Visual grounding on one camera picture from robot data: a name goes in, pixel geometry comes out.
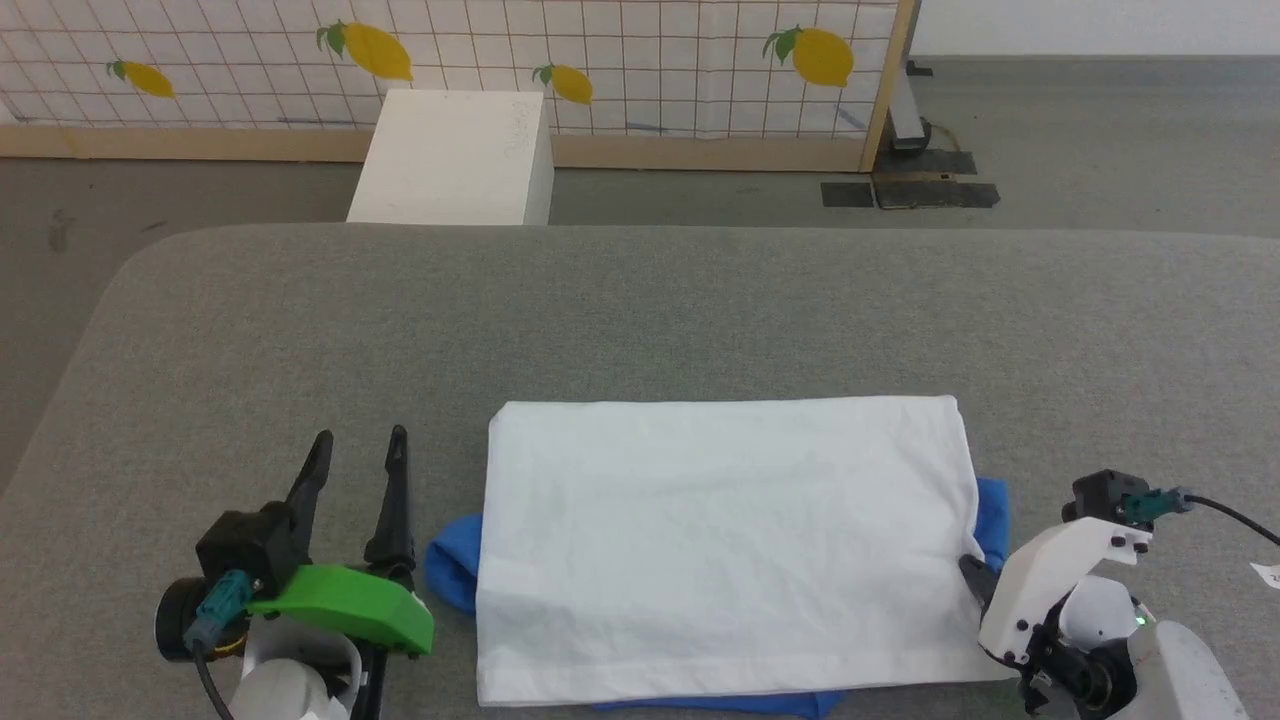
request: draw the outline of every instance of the blue cloth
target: blue cloth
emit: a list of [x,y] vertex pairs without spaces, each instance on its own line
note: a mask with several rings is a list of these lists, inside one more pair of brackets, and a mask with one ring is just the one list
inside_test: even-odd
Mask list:
[[[422,559],[426,587],[440,600],[475,618],[476,577],[480,571],[481,516],[467,515],[444,528]],[[1009,488],[1001,480],[978,478],[978,521],[974,539],[987,556],[987,564],[996,571],[1005,565],[1009,555],[1009,529],[1011,525]],[[732,710],[758,715],[795,715],[805,720],[822,720],[849,691],[815,693],[783,693],[769,696],[731,697],[669,697],[607,702],[596,710],[623,707],[689,707],[695,710]]]

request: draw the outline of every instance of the folded white fabric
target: folded white fabric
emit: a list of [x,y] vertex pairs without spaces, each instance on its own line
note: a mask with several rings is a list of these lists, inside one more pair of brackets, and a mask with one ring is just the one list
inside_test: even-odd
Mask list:
[[952,397],[511,402],[480,705],[1007,678],[956,566],[977,510]]

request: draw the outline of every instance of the wooden frame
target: wooden frame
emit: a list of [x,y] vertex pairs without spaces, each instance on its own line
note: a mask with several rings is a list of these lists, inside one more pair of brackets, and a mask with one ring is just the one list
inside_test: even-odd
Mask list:
[[[552,136],[556,167],[664,170],[861,172],[876,164],[910,17],[899,0],[867,140]],[[0,126],[0,158],[361,163],[371,131]]]

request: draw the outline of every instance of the teal connector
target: teal connector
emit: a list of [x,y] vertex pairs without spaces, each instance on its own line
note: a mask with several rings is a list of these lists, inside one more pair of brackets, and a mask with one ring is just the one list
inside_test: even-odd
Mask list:
[[1172,488],[1132,495],[1120,501],[1120,510],[1128,523],[1153,523],[1161,515],[1189,511],[1187,492],[1187,488]]
[[198,642],[204,652],[218,646],[218,638],[227,628],[244,612],[248,601],[253,598],[253,582],[243,570],[228,570],[209,594],[196,609],[196,621],[182,634],[182,642],[195,655],[195,646]]

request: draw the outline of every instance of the yellow lemon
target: yellow lemon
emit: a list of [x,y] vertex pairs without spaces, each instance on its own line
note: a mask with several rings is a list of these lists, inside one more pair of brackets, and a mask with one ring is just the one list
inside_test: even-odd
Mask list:
[[591,95],[594,94],[591,81],[577,68],[568,65],[543,65],[534,70],[534,77],[543,81],[543,85],[550,83],[556,88],[556,94],[570,102],[577,102],[579,105],[591,104]]
[[343,49],[351,53],[351,59],[374,76],[388,79],[413,79],[410,73],[408,53],[394,36],[364,23],[344,23],[338,20],[316,31],[316,47],[320,41],[342,55]]
[[814,85],[845,87],[849,85],[849,73],[854,72],[854,51],[849,49],[849,44],[822,28],[801,29],[796,26],[774,32],[764,41],[763,54],[767,55],[771,46],[780,63],[794,50],[796,72]]
[[173,85],[169,82],[169,78],[164,77],[164,73],[150,65],[116,60],[106,64],[106,72],[120,79],[129,81],[133,83],[133,87],[137,87],[147,95],[155,95],[156,97],[173,97]]

